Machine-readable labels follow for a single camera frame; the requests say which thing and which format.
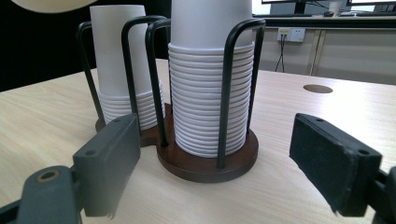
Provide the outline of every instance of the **table surface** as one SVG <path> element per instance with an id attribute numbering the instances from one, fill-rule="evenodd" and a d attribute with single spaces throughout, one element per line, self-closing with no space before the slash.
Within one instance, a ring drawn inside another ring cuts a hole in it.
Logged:
<path id="1" fill-rule="evenodd" d="M 159 60 L 165 102 L 166 61 Z M 319 84 L 332 93 L 306 91 Z M 260 71 L 251 121 L 259 155 L 245 175 L 200 184 L 167 172 L 155 147 L 142 155 L 116 217 L 84 223 L 371 223 L 341 217 L 289 157 L 294 116 L 326 119 L 396 163 L 396 86 Z M 71 166 L 73 154 L 95 134 L 97 115 L 83 73 L 0 93 L 0 206 L 21 197 L 25 179 L 52 165 Z"/>

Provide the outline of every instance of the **wall outlet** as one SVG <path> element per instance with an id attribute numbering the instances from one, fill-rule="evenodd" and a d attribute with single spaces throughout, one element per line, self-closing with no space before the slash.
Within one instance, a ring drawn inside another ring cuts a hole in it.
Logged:
<path id="1" fill-rule="evenodd" d="M 305 36 L 305 28 L 291 28 L 290 41 L 303 42 Z"/>
<path id="2" fill-rule="evenodd" d="M 291 28 L 279 28 L 277 30 L 277 40 L 281 41 L 283 35 L 285 41 L 290 41 L 290 33 L 291 33 Z"/>

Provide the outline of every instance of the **wooden base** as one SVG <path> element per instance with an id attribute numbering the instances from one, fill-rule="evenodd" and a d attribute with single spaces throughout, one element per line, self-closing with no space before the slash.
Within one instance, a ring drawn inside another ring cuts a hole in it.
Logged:
<path id="1" fill-rule="evenodd" d="M 156 146 L 158 159 L 170 173 L 193 182 L 219 183 L 235 179 L 254 165 L 259 152 L 259 141 L 253 131 L 249 130 L 245 144 L 234 154 L 226 156 L 225 168 L 217 168 L 216 158 L 193 156 L 181 149 L 175 138 L 174 119 L 171 106 L 165 104 L 167 147 L 161 147 L 157 126 L 145 130 L 140 135 L 140 146 Z"/>

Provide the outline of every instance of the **computer monitor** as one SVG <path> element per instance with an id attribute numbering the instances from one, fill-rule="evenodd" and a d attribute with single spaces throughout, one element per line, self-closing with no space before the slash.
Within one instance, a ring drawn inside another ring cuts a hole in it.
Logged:
<path id="1" fill-rule="evenodd" d="M 347 6 L 396 5 L 396 0 L 346 0 L 346 5 Z"/>
<path id="2" fill-rule="evenodd" d="M 294 14 L 304 14 L 305 4 L 314 0 L 262 0 L 262 4 L 295 3 Z"/>

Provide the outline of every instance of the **stack of paper cups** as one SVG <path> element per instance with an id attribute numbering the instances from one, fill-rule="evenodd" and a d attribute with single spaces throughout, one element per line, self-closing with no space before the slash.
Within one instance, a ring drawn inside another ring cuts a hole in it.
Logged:
<path id="1" fill-rule="evenodd" d="M 169 62 L 177 145 L 199 157 L 218 155 L 224 45 L 241 21 L 251 19 L 250 0 L 173 0 Z M 246 140 L 253 65 L 251 31 L 236 42 L 226 155 Z"/>
<path id="2" fill-rule="evenodd" d="M 105 122 L 108 124 L 111 120 L 132 112 L 122 54 L 121 32 L 127 21 L 145 16 L 146 13 L 143 6 L 123 5 L 90 7 L 90 11 L 99 79 L 98 95 Z M 136 25 L 128 36 L 141 130 L 157 124 L 145 48 L 147 27 L 146 24 Z"/>

